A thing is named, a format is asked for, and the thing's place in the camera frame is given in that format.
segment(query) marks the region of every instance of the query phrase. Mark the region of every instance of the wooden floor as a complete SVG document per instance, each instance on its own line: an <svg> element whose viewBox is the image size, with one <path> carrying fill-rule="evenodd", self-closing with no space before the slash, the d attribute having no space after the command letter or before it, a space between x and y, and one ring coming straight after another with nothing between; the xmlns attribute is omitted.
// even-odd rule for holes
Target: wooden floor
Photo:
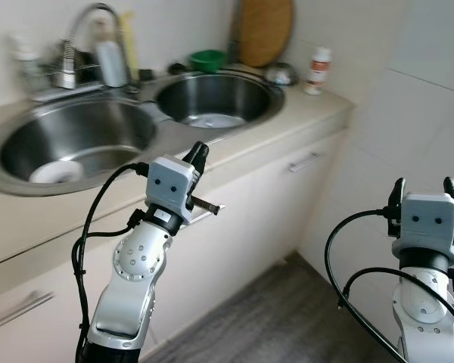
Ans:
<svg viewBox="0 0 454 363"><path fill-rule="evenodd" d="M336 302L329 284L294 255L146 362L395 362Z"/></svg>

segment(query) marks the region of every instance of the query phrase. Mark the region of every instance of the drawer handle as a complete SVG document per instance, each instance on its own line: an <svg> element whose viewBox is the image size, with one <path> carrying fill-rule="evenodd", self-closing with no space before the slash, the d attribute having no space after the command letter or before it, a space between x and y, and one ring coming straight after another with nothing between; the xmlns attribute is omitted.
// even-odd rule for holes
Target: drawer handle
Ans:
<svg viewBox="0 0 454 363"><path fill-rule="evenodd" d="M319 159L323 158L326 154L325 153L311 153L305 160L295 164L289 163L289 171L290 172L299 172L301 169L306 168L307 166L313 164L314 162L318 161Z"/></svg>
<svg viewBox="0 0 454 363"><path fill-rule="evenodd" d="M226 206L224 206L223 204L219 205L220 210L224 209L225 207ZM193 225L194 223L197 223L197 222L201 221L202 219L205 219L206 217L210 217L212 214L213 214L212 212L202 213L199 216L196 216L195 218L193 218L189 225ZM180 229L187 228L189 225L182 225L182 227L180 227Z"/></svg>
<svg viewBox="0 0 454 363"><path fill-rule="evenodd" d="M43 296L40 296L36 299L34 299L31 302L28 302L27 304L24 304L17 310L11 312L10 314L7 314L3 317L0 318L0 327L6 325L7 323L10 323L14 319L18 318L19 316L22 316L23 314L29 312L30 310L35 309L38 306L41 306L43 303L46 303L50 299L54 299L55 294L54 293L47 293Z"/></svg>

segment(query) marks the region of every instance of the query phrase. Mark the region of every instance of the faucet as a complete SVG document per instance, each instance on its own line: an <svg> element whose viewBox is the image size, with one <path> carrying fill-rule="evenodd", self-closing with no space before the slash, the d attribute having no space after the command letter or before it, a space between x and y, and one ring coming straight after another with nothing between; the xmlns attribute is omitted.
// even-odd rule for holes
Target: faucet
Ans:
<svg viewBox="0 0 454 363"><path fill-rule="evenodd" d="M116 26L117 31L117 40L119 43L119 47L121 50L121 55L124 59L124 67L126 69L126 79L127 79L127 87L126 91L128 93L138 93L138 88L134 86L134 82L131 77L131 73L129 72L129 65L128 65L128 58L125 52L125 45L124 45L124 38L123 38L123 31L121 29L120 18L118 17L116 11L114 11L110 6L102 3L97 2L95 4L89 5L84 11L79 14L76 18L76 21L73 24L73 27L64 43L64 58L62 64L62 70L56 76L56 83L61 88L67 89L75 89L76 87L76 74L74 73L74 42L77 35L77 30L81 25L81 22L84 21L86 16L94 10L105 10L109 12L113 19Z"/></svg>

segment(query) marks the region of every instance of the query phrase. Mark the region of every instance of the white bottle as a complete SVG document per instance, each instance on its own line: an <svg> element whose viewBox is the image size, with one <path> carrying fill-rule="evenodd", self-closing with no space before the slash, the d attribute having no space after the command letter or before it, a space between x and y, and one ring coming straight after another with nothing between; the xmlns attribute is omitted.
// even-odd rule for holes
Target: white bottle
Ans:
<svg viewBox="0 0 454 363"><path fill-rule="evenodd" d="M16 60L21 76L34 91L48 87L40 66L40 56L23 33L9 35L12 57Z"/></svg>
<svg viewBox="0 0 454 363"><path fill-rule="evenodd" d="M317 96L322 93L330 64L331 49L318 47L313 55L308 78L303 85L303 91L305 93L313 96Z"/></svg>
<svg viewBox="0 0 454 363"><path fill-rule="evenodd" d="M104 84L109 87L122 87L126 84L126 68L120 46L106 30L104 20L96 20L95 26L95 53Z"/></svg>

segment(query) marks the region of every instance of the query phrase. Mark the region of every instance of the stainless steel sink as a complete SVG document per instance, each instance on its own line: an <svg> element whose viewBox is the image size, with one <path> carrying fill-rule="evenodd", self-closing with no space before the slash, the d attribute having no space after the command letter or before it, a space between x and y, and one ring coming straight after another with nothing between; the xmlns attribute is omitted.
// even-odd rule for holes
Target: stainless steel sink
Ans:
<svg viewBox="0 0 454 363"><path fill-rule="evenodd" d="M203 128L233 128L262 122L277 113L279 88L246 73L186 76L162 89L155 101L176 122Z"/></svg>
<svg viewBox="0 0 454 363"><path fill-rule="evenodd" d="M282 90L261 78L222 71L159 79L134 100L109 89L36 107L0 126L0 191L42 197L93 188L124 163L212 144L267 121L283 103ZM80 172L35 178L64 164Z"/></svg>
<svg viewBox="0 0 454 363"><path fill-rule="evenodd" d="M155 134L149 115L124 100L87 99L36 108L0 128L0 190L28 194L40 187L48 195L51 185L67 192L88 188L135 159ZM30 182L38 168L57 161L79 164L80 175L72 182Z"/></svg>

